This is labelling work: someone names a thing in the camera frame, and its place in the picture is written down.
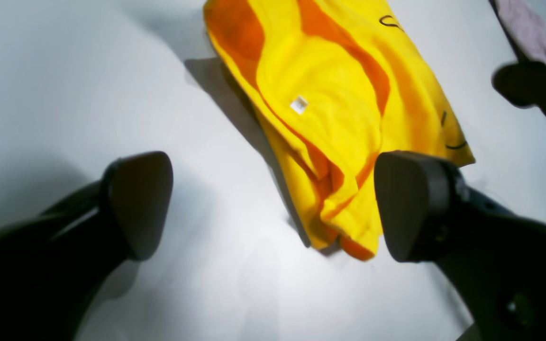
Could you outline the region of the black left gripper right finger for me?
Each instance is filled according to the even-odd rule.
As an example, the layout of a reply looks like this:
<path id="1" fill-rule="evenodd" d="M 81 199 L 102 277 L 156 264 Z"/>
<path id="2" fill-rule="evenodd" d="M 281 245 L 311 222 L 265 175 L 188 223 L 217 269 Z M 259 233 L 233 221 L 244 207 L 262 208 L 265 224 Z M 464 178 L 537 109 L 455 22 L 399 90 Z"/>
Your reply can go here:
<path id="1" fill-rule="evenodd" d="M 444 158 L 381 153 L 373 170 L 398 262 L 433 262 L 474 320 L 462 341 L 546 341 L 546 224 L 468 186 Z"/>

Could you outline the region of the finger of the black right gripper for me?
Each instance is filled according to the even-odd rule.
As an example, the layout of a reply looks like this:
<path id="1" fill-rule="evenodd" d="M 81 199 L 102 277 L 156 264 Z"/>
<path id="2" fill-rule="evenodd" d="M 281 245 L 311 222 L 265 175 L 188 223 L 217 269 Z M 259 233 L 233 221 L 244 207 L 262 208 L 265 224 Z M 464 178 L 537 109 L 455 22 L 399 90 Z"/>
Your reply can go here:
<path id="1" fill-rule="evenodd" d="M 518 108 L 538 107 L 546 116 L 546 64 L 507 64 L 492 76 L 493 88 Z"/>

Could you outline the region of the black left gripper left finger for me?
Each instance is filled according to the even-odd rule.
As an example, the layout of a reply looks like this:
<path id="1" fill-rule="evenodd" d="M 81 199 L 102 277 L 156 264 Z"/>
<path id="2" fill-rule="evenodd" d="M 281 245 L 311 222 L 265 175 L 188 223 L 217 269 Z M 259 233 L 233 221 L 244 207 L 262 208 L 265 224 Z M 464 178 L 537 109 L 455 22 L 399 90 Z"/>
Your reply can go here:
<path id="1" fill-rule="evenodd" d="M 73 341 L 108 276 L 156 252 L 172 193 L 169 156 L 141 153 L 1 228 L 0 341 Z"/>

